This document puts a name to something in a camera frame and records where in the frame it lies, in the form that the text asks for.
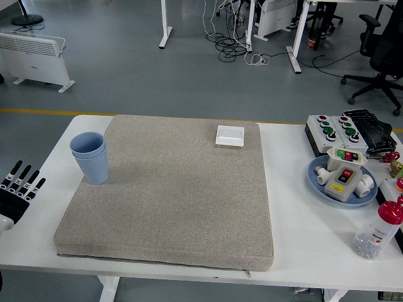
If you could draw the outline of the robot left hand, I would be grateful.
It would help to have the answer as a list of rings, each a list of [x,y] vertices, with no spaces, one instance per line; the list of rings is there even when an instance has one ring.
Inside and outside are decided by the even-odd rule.
[[[30,202],[36,197],[46,181],[46,178],[43,177],[35,186],[32,186],[39,176],[39,170],[34,171],[27,180],[25,179],[31,170],[31,165],[27,165],[18,177],[15,177],[22,165],[22,160],[17,161],[8,175],[1,181],[1,234],[12,229],[19,222]]]

